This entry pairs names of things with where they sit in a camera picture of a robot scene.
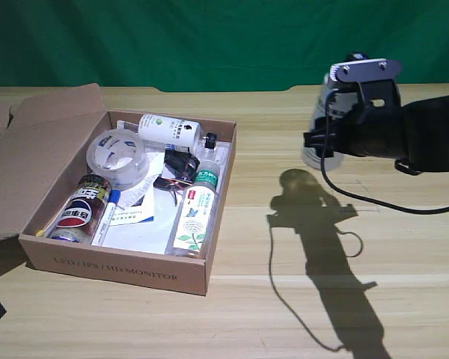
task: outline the green label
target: green label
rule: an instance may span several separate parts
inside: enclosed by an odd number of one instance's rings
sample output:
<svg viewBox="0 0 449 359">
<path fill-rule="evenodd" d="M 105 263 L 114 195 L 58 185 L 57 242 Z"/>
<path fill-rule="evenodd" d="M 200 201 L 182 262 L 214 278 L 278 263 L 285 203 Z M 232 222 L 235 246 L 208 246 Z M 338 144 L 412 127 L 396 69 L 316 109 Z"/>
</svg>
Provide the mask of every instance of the green label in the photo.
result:
<svg viewBox="0 0 449 359">
<path fill-rule="evenodd" d="M 196 173 L 195 182 L 208 182 L 213 185 L 214 188 L 218 185 L 218 176 L 210 170 L 199 170 Z"/>
</svg>

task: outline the blue pen cap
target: blue pen cap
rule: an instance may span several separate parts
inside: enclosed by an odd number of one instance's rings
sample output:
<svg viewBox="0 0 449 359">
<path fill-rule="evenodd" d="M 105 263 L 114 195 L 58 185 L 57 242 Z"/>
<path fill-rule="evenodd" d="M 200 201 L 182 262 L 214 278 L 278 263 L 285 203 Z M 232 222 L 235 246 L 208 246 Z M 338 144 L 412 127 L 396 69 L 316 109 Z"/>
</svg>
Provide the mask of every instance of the blue pen cap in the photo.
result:
<svg viewBox="0 0 449 359">
<path fill-rule="evenodd" d="M 117 189 L 112 189 L 110 192 L 110 199 L 109 202 L 112 202 L 114 204 L 117 204 L 120 200 L 121 191 L 118 191 Z"/>
</svg>

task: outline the cardboard box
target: cardboard box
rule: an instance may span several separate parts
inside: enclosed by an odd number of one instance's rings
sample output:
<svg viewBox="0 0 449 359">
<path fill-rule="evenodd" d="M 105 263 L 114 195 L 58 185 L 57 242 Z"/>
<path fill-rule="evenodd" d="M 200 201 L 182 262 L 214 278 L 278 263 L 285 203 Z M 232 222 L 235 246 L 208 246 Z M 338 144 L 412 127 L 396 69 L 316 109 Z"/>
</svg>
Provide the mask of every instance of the cardboard box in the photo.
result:
<svg viewBox="0 0 449 359">
<path fill-rule="evenodd" d="M 199 122 L 230 142 L 227 170 L 213 235 L 204 259 L 171 257 L 36 237 L 60 209 L 79 179 L 89 173 L 85 154 L 117 120 L 138 123 L 144 112 L 106 110 L 96 84 L 57 90 L 22 102 L 0 131 L 0 237 L 18 233 L 38 270 L 206 295 L 236 148 L 236 123 Z"/>
</svg>

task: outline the packaging tape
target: packaging tape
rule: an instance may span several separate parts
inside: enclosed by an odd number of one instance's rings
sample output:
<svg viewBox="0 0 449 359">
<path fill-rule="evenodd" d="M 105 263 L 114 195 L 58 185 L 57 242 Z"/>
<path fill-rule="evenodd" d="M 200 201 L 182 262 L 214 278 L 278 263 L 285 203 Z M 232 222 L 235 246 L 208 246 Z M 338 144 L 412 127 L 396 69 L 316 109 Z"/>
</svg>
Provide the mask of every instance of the packaging tape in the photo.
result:
<svg viewBox="0 0 449 359">
<path fill-rule="evenodd" d="M 88 147 L 87 163 L 120 191 L 142 181 L 149 168 L 143 141 L 128 129 L 111 129 L 97 136 Z"/>
</svg>

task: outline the spray bottle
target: spray bottle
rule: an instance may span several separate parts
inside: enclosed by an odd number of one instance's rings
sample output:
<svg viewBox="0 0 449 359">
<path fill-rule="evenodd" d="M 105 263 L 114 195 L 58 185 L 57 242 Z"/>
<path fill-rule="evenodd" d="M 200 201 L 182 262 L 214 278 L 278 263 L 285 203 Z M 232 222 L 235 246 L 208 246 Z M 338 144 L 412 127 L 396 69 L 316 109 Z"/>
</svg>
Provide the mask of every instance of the spray bottle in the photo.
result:
<svg viewBox="0 0 449 359">
<path fill-rule="evenodd" d="M 220 167 L 216 159 L 216 137 L 208 138 L 199 150 L 193 184 L 183 193 L 174 220 L 166 255 L 204 258 L 211 239 L 213 214 L 217 203 Z"/>
</svg>

